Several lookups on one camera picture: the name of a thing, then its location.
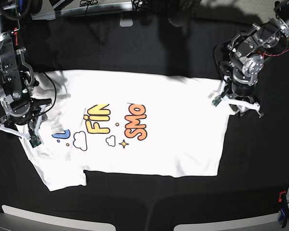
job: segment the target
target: red clip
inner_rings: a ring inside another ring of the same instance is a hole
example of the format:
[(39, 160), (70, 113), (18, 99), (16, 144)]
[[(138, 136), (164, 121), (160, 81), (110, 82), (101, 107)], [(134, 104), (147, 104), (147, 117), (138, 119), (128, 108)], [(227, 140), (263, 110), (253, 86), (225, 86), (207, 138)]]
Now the red clip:
[(278, 199), (278, 202), (281, 202), (281, 195), (284, 194), (284, 193), (286, 193), (286, 191), (281, 191), (281, 192), (279, 193), (279, 199)]
[(15, 46), (18, 46), (18, 37), (17, 37), (17, 31), (16, 32), (14, 32), (14, 34), (15, 34)]

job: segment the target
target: metal bracket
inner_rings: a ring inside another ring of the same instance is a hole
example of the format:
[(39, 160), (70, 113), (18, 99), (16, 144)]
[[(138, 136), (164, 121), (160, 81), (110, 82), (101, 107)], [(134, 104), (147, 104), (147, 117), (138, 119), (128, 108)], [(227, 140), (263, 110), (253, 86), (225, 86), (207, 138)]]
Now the metal bracket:
[[(45, 111), (46, 105), (44, 104), (44, 105), (41, 105), (40, 107), (41, 107), (40, 113), (43, 113)], [(39, 136), (39, 127), (42, 123), (42, 117), (43, 117), (43, 115), (40, 115), (38, 117), (37, 123), (36, 123), (35, 128), (34, 128), (34, 133), (36, 136)], [(3, 123), (0, 123), (0, 130), (7, 132), (7, 133), (10, 133), (10, 134), (13, 134), (13, 135), (18, 136), (18, 137), (21, 137), (21, 138), (25, 138), (27, 140), (31, 139), (31, 136), (29, 133), (24, 134), (24, 133), (21, 133), (19, 131), (14, 130), (14, 129), (7, 128), (7, 127), (5, 127), (5, 125)]]
[(33, 87), (33, 84), (34, 84), (34, 81), (35, 81), (34, 72), (33, 72), (33, 69), (32, 69), (32, 67), (31, 67), (31, 65), (29, 65), (29, 64), (26, 62), (25, 55), (24, 55), (25, 52), (26, 52), (26, 49), (25, 49), (25, 48), (21, 48), (21, 49), (18, 49), (18, 50), (16, 51), (16, 53), (17, 53), (18, 55), (20, 55), (21, 63), (22, 63), (26, 68), (28, 68), (28, 70), (29, 70), (30, 77), (31, 77), (31, 81), (30, 81), (28, 87)]

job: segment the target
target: cloud graphic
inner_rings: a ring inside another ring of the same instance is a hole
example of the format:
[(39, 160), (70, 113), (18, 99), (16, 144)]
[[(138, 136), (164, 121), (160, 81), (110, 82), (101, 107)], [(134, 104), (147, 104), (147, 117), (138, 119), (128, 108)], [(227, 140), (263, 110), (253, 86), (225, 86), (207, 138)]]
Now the cloud graphic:
[(79, 148), (83, 151), (87, 150), (87, 137), (84, 131), (76, 132), (74, 134), (73, 145), (75, 148)]
[(106, 139), (106, 143), (108, 143), (109, 146), (114, 147), (116, 146), (116, 137), (110, 136)]

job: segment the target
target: screw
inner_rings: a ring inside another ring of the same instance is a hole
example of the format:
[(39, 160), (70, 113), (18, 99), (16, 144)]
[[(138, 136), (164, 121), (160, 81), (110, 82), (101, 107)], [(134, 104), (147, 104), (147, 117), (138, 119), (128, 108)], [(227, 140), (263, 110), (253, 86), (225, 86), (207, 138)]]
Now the screw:
[(14, 97), (15, 99), (19, 99), (19, 98), (21, 97), (21, 95), (20, 95), (18, 92), (14, 92), (14, 93), (13, 93), (13, 97)]
[(236, 52), (236, 55), (238, 58), (240, 58), (242, 56), (241, 52), (239, 52), (239, 51)]

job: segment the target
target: yellow letter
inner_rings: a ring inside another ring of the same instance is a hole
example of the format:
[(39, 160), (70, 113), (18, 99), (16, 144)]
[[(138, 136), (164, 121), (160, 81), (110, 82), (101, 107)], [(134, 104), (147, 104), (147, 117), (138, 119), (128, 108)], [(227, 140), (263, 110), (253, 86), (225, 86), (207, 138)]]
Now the yellow letter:
[(88, 110), (88, 114), (90, 115), (110, 115), (110, 111), (107, 109), (104, 109), (107, 107), (109, 104), (98, 104), (93, 106)]
[(98, 116), (98, 115), (89, 116), (89, 120), (92, 121), (108, 121), (109, 119), (110, 119), (109, 116)]
[(109, 128), (100, 128), (100, 125), (98, 123), (94, 123), (93, 127), (92, 127), (91, 121), (89, 121), (89, 120), (86, 121), (86, 127), (87, 127), (88, 133), (91, 133), (91, 134), (108, 134), (108, 133), (110, 133)]

